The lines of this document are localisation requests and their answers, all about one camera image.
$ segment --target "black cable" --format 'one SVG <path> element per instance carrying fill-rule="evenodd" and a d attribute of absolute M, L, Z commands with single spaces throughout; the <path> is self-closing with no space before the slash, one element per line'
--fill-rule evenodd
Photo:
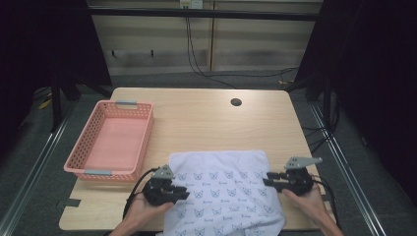
<path fill-rule="evenodd" d="M 145 179 L 145 177 L 150 174 L 151 172 L 155 172 L 158 168 L 152 168 L 150 170 L 148 170 L 147 172 L 145 172 L 144 175 L 141 176 L 141 178 L 138 180 L 138 182 L 136 183 L 135 187 L 133 188 L 131 194 L 129 195 L 129 198 L 126 200 L 126 204 L 125 204 L 125 208 L 123 209 L 123 218 L 125 218 L 126 213 L 129 210 L 129 207 L 132 203 L 132 200 L 135 198 L 136 195 L 140 194 L 141 192 L 136 193 L 136 190 L 138 189 L 139 185 L 141 184 L 141 182 Z"/>
<path fill-rule="evenodd" d="M 214 82 L 218 82 L 218 83 L 224 84 L 224 85 L 226 85 L 226 86 L 228 86 L 228 87 L 231 87 L 231 88 L 233 88 L 233 89 L 237 89 L 237 87 L 235 87 L 235 86 L 233 86 L 233 85 L 231 85 L 231 84 L 228 84 L 228 83 L 223 82 L 223 81 L 218 81 L 218 80 L 215 80 L 215 79 L 210 78 L 209 76 L 207 76 L 205 73 L 203 73 L 203 71 L 202 71 L 202 70 L 200 69 L 200 67 L 199 67 L 199 64 L 197 63 L 197 58 L 196 58 L 196 55 L 195 55 L 195 53 L 194 53 L 193 39 L 192 39 L 192 37 L 191 37 L 191 25 L 190 25 L 190 19 L 189 19 L 189 18 L 186 18 L 186 19 L 185 19 L 185 21 L 186 21 L 186 25 L 187 25 L 187 54 L 188 54 L 188 62 L 190 63 L 190 67 L 191 67 L 191 69 L 194 71 L 194 73 L 196 73 L 197 75 L 203 76 L 203 77 L 205 77 L 205 78 L 207 78 L 207 79 L 209 79 L 209 80 L 211 80 L 211 81 L 214 81 Z M 195 62 L 195 64 L 196 64 L 196 67 L 197 67 L 198 71 L 196 71 L 196 69 L 195 69 L 195 68 L 194 68 L 194 66 L 193 66 L 193 63 L 191 62 L 191 57 L 190 57 L 190 45 L 191 45 L 191 51 L 192 51 L 192 54 L 193 54 L 194 62 Z"/>
<path fill-rule="evenodd" d="M 280 76 L 281 80 L 283 81 L 282 75 L 289 73 L 291 71 L 297 70 L 299 67 L 292 67 L 292 68 L 285 68 L 281 71 L 279 71 L 279 73 L 274 73 L 274 74 L 269 74 L 269 75 L 241 75 L 241 74 L 217 74 L 217 75 L 207 75 L 206 73 L 204 73 L 200 67 L 199 64 L 197 62 L 197 58 L 196 55 L 194 53 L 194 44 L 193 44 L 193 39 L 191 36 L 191 24 L 190 24 L 190 19 L 186 18 L 186 25 L 187 25 L 187 54 L 188 54 L 188 62 L 190 64 L 191 69 L 193 70 L 194 73 L 196 73 L 199 76 L 203 76 L 206 77 L 209 80 L 218 82 L 218 83 L 222 83 L 226 86 L 232 87 L 234 89 L 237 89 L 235 86 L 228 84 L 226 82 L 223 81 L 218 81 L 213 79 L 212 77 L 249 77 L 249 78 L 266 78 L 266 77 L 275 77 L 275 76 Z M 191 56 L 190 56 L 190 46 L 191 46 L 191 54 L 193 55 L 194 58 L 194 64 L 196 65 L 197 70 L 194 68 L 193 63 L 191 61 Z"/>

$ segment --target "electrical wire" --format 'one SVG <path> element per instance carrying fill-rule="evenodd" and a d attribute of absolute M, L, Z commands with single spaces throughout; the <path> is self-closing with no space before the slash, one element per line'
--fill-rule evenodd
<path fill-rule="evenodd" d="M 197 58 L 194 52 L 194 44 L 193 44 L 193 39 L 191 36 L 191 24 L 190 24 L 190 19 L 186 18 L 186 25 L 187 25 L 187 54 L 188 54 L 188 62 L 190 64 L 191 69 L 193 70 L 194 73 L 196 73 L 197 75 L 203 76 L 211 81 L 215 81 L 218 83 L 222 83 L 228 87 L 237 89 L 237 87 L 228 84 L 226 82 L 223 81 L 219 81 L 219 80 L 215 80 L 213 79 L 213 77 L 247 77 L 247 78 L 267 78 L 267 77 L 276 77 L 276 76 L 280 76 L 281 78 L 281 89 L 283 89 L 283 84 L 284 84 L 284 79 L 282 77 L 282 75 L 289 73 L 291 71 L 297 70 L 299 67 L 292 67 L 292 68 L 285 68 L 281 71 L 279 71 L 278 73 L 273 73 L 273 74 L 269 74 L 269 75 L 242 75 L 242 74 L 216 74 L 216 75 L 208 75 L 206 73 L 204 73 L 201 68 L 199 67 L 199 64 L 197 62 Z"/>
<path fill-rule="evenodd" d="M 197 58 L 196 58 L 196 55 L 194 53 L 194 45 L 193 45 L 193 40 L 192 40 L 192 37 L 191 37 L 190 19 L 189 18 L 186 18 L 185 20 L 186 20 L 186 24 L 187 24 L 187 54 L 188 54 L 188 62 L 190 63 L 190 67 L 194 71 L 194 73 L 196 73 L 197 75 L 203 76 L 203 77 L 205 77 L 205 78 L 207 78 L 207 79 L 209 79 L 211 81 L 224 84 L 224 85 L 226 85 L 228 87 L 231 87 L 233 89 L 237 89 L 237 87 L 235 87 L 235 86 L 233 86 L 231 84 L 228 84 L 228 83 L 223 82 L 223 81 L 215 80 L 215 79 L 207 76 L 205 73 L 203 73 L 203 71 L 199 67 L 199 64 L 197 63 Z M 191 62 L 190 46 L 191 46 L 191 51 L 192 51 L 193 58 L 194 58 L 194 63 L 196 64 L 196 67 L 197 67 L 197 70 L 198 71 L 194 68 L 193 63 Z"/>
<path fill-rule="evenodd" d="M 311 135 L 313 135 L 314 133 L 316 133 L 317 131 L 319 131 L 319 130 L 327 130 L 328 132 L 327 132 L 327 135 L 324 137 L 324 138 L 322 138 L 322 139 L 320 139 L 320 140 L 318 140 L 318 141 L 316 141 L 316 142 L 313 142 L 313 143 L 310 143 L 309 144 L 309 146 L 313 146 L 313 145 L 315 145 L 315 144 L 318 144 L 318 145 L 316 145 L 311 151 L 310 151 L 310 153 L 314 153 L 317 149 L 319 149 L 319 147 L 322 145 L 322 144 L 324 144 L 326 141 L 328 141 L 331 137 L 333 137 L 333 134 L 334 134 L 334 132 L 335 132 L 335 130 L 336 130 L 336 127 L 337 127 L 337 124 L 338 124 L 338 122 L 339 122 L 339 119 L 340 119 L 340 100 L 339 100 L 339 98 L 337 97 L 337 95 L 336 95 L 336 99 L 335 99 L 335 105 L 334 105 L 334 109 L 333 109 L 333 113 L 332 113 L 332 116 L 331 116 L 331 121 L 330 121 L 330 125 L 328 126 L 328 127 L 324 127 L 324 128 L 308 128 L 308 127 L 302 127 L 303 129 L 308 129 L 308 130 L 314 130 L 314 132 L 313 133 L 311 133 L 311 134 L 309 134 L 309 135 L 306 135 L 305 137 L 307 138 L 307 137 L 309 137 L 309 136 L 311 136 Z"/>
<path fill-rule="evenodd" d="M 136 190 L 138 189 L 139 185 L 141 184 L 141 182 L 145 179 L 145 177 L 152 173 L 155 172 L 158 168 L 152 168 L 150 170 L 148 170 L 147 172 L 145 172 L 144 175 L 141 176 L 141 178 L 138 180 L 138 182 L 136 183 L 135 187 L 133 188 L 131 194 L 129 195 L 129 198 L 126 200 L 126 204 L 125 204 L 125 208 L 123 210 L 123 218 L 125 218 L 126 213 L 129 210 L 129 207 L 132 203 L 132 200 L 135 198 L 136 195 L 140 194 L 141 192 L 136 193 Z"/>

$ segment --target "gray floor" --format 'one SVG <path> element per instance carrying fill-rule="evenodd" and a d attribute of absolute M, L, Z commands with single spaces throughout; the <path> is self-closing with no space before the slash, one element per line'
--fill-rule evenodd
<path fill-rule="evenodd" d="M 234 74 L 236 72 L 222 72 L 219 74 Z M 244 75 L 270 75 L 276 71 L 252 71 L 239 72 Z M 282 89 L 289 83 L 293 75 L 286 74 L 281 78 L 274 77 L 243 77 L 243 76 L 219 76 L 208 79 L 195 73 L 155 74 L 142 76 L 114 76 L 113 88 L 118 87 L 160 87 L 160 88 L 209 88 L 231 89 L 223 83 L 233 85 L 238 89 Z M 30 193 L 30 199 L 20 215 L 20 219 L 14 227 L 13 235 L 101 235 L 102 232 L 65 232 L 58 226 L 62 208 L 57 206 L 61 200 L 69 197 L 75 177 L 65 173 L 62 169 L 69 152 L 74 146 L 84 124 L 95 103 L 104 97 L 88 88 L 80 87 L 83 95 L 75 103 L 74 111 L 68 117 L 65 132 L 53 150 L 44 170 L 40 173 L 40 179 L 36 183 L 34 191 Z M 309 102 L 305 98 L 302 89 L 290 93 L 295 111 L 302 127 L 317 128 L 318 123 L 312 112 L 312 105 L 321 106 L 322 98 L 317 102 Z M 16 144 L 8 154 L 8 160 L 0 169 L 0 216 L 3 218 L 10 205 L 14 202 L 21 186 L 30 175 L 31 168 L 35 165 L 44 144 L 50 137 L 52 121 L 51 106 L 43 110 L 37 109 L 37 105 L 44 100 L 44 95 L 39 94 L 35 100 L 28 119 L 18 131 Z M 64 101 L 65 108 L 72 107 L 73 103 Z M 313 144 L 323 138 L 321 132 L 305 129 L 307 142 Z M 381 166 L 378 156 L 373 152 L 372 146 L 364 146 L 362 135 L 355 124 L 341 109 L 340 121 L 334 136 L 342 149 L 349 167 L 353 170 L 361 189 L 366 195 L 370 206 L 376 213 L 377 220 L 381 223 L 386 235 L 415 235 L 417 233 L 417 212 L 403 194 L 396 182 Z M 337 212 L 340 224 L 345 235 L 376 235 L 370 230 L 364 220 L 361 208 L 353 198 L 345 179 L 340 174 L 339 167 L 334 161 L 333 153 L 324 143 L 313 156 L 320 156 L 327 163 L 318 165 L 321 176 L 325 177 L 333 187 L 337 198 Z M 281 235 L 322 235 L 320 232 L 282 232 Z"/>

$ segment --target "human hand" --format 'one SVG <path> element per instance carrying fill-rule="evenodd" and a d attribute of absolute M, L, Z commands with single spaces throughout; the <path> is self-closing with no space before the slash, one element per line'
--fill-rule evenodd
<path fill-rule="evenodd" d="M 143 194 L 137 194 L 132 200 L 128 212 L 122 222 L 111 232 L 111 236 L 125 236 L 138 232 L 157 215 L 165 213 L 174 206 L 166 203 L 161 206 L 152 206 Z"/>
<path fill-rule="evenodd" d="M 325 235 L 343 235 L 328 214 L 317 183 L 314 183 L 312 190 L 303 196 L 297 196 L 287 189 L 283 189 L 282 194 L 312 219 L 322 229 Z"/>

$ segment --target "aluminum rail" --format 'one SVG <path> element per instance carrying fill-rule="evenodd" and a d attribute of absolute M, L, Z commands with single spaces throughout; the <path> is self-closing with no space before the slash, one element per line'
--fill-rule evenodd
<path fill-rule="evenodd" d="M 66 116 L 64 117 L 62 123 L 59 125 L 59 127 L 56 129 L 54 133 L 51 133 L 49 135 L 48 141 L 46 142 L 42 152 L 38 156 L 36 163 L 34 164 L 27 179 L 25 180 L 25 183 L 19 190 L 19 193 L 15 196 L 13 202 L 10 204 L 5 215 L 0 221 L 0 236 L 10 236 L 15 230 L 20 217 L 25 211 L 25 208 L 30 200 L 31 195 L 34 192 L 34 189 L 36 188 L 40 180 L 43 170 L 45 169 L 46 164 L 48 163 L 52 155 L 52 152 L 55 150 L 55 147 L 57 146 L 62 134 L 64 133 L 64 130 L 68 123 L 68 119 L 75 107 L 76 102 L 72 102 L 66 112 Z"/>
<path fill-rule="evenodd" d="M 349 162 L 346 160 L 343 152 L 337 140 L 333 135 L 331 135 L 326 129 L 326 124 L 323 121 L 323 114 L 318 105 L 312 105 L 311 107 L 313 114 L 316 118 L 317 123 L 321 128 L 323 128 L 323 135 L 325 138 L 328 138 L 328 147 L 333 154 L 334 160 L 336 161 L 344 179 L 346 180 L 347 186 L 350 189 L 350 192 L 353 195 L 353 198 L 356 201 L 357 206 L 359 207 L 362 216 L 364 217 L 372 235 L 374 236 L 387 236 L 383 226 L 380 223 L 378 215 L 376 214 L 374 208 L 369 203 L 366 198 L 365 193 L 363 192 L 361 186 L 359 185 L 358 180 L 355 177 L 352 169 L 350 168 Z"/>

